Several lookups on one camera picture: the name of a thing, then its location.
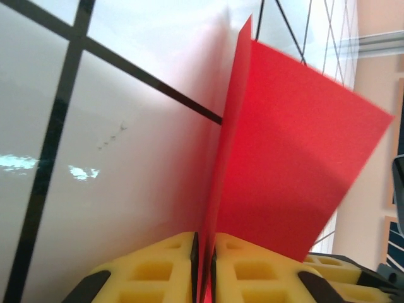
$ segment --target folded paper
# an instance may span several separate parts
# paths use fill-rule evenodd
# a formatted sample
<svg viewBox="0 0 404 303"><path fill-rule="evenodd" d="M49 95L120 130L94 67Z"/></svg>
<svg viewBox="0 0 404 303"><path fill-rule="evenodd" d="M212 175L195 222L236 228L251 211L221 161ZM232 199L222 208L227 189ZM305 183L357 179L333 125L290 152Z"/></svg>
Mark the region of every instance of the folded paper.
<svg viewBox="0 0 404 303"><path fill-rule="evenodd" d="M392 120L250 33L251 20L235 52L200 277L215 232L303 261Z"/></svg>

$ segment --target yellow foam block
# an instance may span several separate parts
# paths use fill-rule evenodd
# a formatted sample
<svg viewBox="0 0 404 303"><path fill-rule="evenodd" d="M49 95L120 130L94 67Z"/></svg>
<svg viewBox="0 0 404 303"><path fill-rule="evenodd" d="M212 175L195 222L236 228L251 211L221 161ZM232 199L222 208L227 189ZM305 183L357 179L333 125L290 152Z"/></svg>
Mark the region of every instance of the yellow foam block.
<svg viewBox="0 0 404 303"><path fill-rule="evenodd" d="M355 265L332 257L309 254L304 264L313 267L327 281L356 284L361 274Z"/></svg>
<svg viewBox="0 0 404 303"><path fill-rule="evenodd" d="M92 303L192 303L194 232L185 232L95 268L110 277Z"/></svg>
<svg viewBox="0 0 404 303"><path fill-rule="evenodd" d="M297 276L320 276L310 266L228 234L215 245L216 303L316 303Z"/></svg>
<svg viewBox="0 0 404 303"><path fill-rule="evenodd" d="M389 303L389 295L378 288L330 282L331 286L341 297L351 303Z"/></svg>

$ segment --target beige wall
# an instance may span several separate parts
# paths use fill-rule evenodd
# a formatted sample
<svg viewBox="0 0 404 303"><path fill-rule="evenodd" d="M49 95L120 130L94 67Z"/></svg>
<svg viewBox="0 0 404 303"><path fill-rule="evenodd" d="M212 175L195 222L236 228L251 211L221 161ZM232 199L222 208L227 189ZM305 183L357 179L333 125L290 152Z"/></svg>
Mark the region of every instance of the beige wall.
<svg viewBox="0 0 404 303"><path fill-rule="evenodd" d="M398 71L399 62L399 56L359 59L355 91L393 113L398 79L404 78L404 72ZM390 127L346 195L336 219L333 253L346 255L372 269L380 260L384 216L395 216L395 211L386 207L392 137Z"/></svg>
<svg viewBox="0 0 404 303"><path fill-rule="evenodd" d="M404 30L403 0L357 0L359 36Z"/></svg>

